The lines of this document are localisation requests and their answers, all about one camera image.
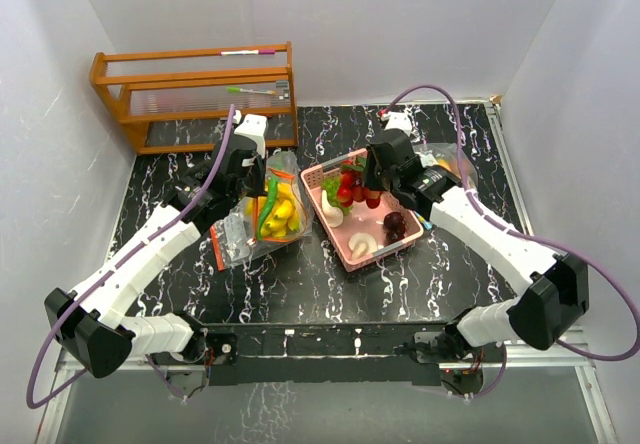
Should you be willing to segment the green chili pepper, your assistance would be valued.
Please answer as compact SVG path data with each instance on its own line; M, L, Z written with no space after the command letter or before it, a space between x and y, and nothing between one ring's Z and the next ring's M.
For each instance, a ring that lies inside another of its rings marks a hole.
M276 178L271 178L268 182L267 196L264 205L258 216L258 222L256 227L256 238L262 240L266 234L271 232L269 223L273 219L272 211L277 203L278 196L278 181Z

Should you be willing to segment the strawberry bunch with leaves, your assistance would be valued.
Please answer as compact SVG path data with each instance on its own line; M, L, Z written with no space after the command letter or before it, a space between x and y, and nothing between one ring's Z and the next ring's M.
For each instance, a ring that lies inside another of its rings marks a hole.
M381 192L364 185L366 158L358 156L344 161L340 166L339 187L336 200L344 212L354 203L365 203L369 209L376 209L381 202Z

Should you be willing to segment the blue zipper clear bag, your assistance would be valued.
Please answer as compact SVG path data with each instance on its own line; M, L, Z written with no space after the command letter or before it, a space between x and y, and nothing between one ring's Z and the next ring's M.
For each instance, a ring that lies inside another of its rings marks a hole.
M412 146L417 164L411 176L404 179L415 202L413 210L434 224L433 206L442 204L445 193L454 187L476 190L478 175L465 153L458 159L458 147L451 143L416 144Z

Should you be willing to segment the yellow banana bunch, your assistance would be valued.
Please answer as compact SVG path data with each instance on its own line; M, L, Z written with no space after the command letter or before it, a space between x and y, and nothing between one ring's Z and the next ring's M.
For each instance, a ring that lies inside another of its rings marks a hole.
M257 198L249 198L244 207L244 214L250 219L253 225L255 238L258 216L266 200L268 182L270 179L271 178L268 178L265 183L266 194ZM302 218L300 216L300 211L302 210L302 206L299 199L294 194L292 184L280 179L277 179L277 181L277 203L272 211L273 219L269 223L271 232L266 234L262 240L284 242L286 239L292 239L295 235L301 232Z

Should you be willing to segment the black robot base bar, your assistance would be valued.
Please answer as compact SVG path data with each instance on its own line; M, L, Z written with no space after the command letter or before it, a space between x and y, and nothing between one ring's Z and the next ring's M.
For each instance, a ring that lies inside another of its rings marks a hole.
M211 386L263 382L405 382L439 386L453 371L470 373L499 364L496 345L460 351L436 323L208 324L198 325L180 353L165 362L203 367Z

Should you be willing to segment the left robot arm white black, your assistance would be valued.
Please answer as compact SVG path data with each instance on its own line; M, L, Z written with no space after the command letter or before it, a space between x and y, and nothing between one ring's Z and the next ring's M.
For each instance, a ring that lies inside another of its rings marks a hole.
M126 312L176 256L245 197L264 192L264 138L232 133L224 152L190 169L168 190L146 224L93 276L44 301L55 340L95 378L128 358L169 352L200 360L207 340L176 315L135 318Z

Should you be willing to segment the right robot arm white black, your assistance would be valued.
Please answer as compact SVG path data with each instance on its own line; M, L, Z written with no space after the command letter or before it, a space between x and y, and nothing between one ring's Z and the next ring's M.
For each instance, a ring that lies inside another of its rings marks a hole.
M469 181L421 157L401 130L384 131L366 147L364 182L462 241L496 270L515 296L463 311L438 341L466 361L482 346L522 340L551 347L589 308L588 270L572 253L560 255L512 228L475 198Z

